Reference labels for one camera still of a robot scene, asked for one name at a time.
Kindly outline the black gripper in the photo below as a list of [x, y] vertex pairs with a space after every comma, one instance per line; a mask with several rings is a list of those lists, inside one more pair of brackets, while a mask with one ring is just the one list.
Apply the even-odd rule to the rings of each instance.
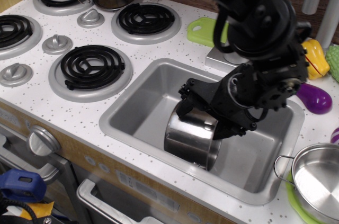
[[248, 130], [256, 130], [256, 122], [245, 112], [254, 104], [238, 93], [250, 86], [253, 73], [252, 65], [241, 64], [218, 82], [189, 78], [179, 90], [182, 100], [175, 113], [181, 119], [196, 108], [214, 117], [218, 122], [213, 140], [243, 136]]

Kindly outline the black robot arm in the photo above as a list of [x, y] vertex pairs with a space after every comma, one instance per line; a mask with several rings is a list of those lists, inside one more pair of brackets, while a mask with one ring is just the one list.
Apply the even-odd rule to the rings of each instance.
[[190, 78], [181, 87], [176, 110], [183, 118], [193, 109], [217, 120], [214, 139], [243, 136], [257, 128], [251, 108], [285, 107], [308, 77], [302, 42], [311, 25], [296, 19], [289, 0], [215, 0], [219, 14], [213, 34], [222, 53], [247, 59], [216, 83]]

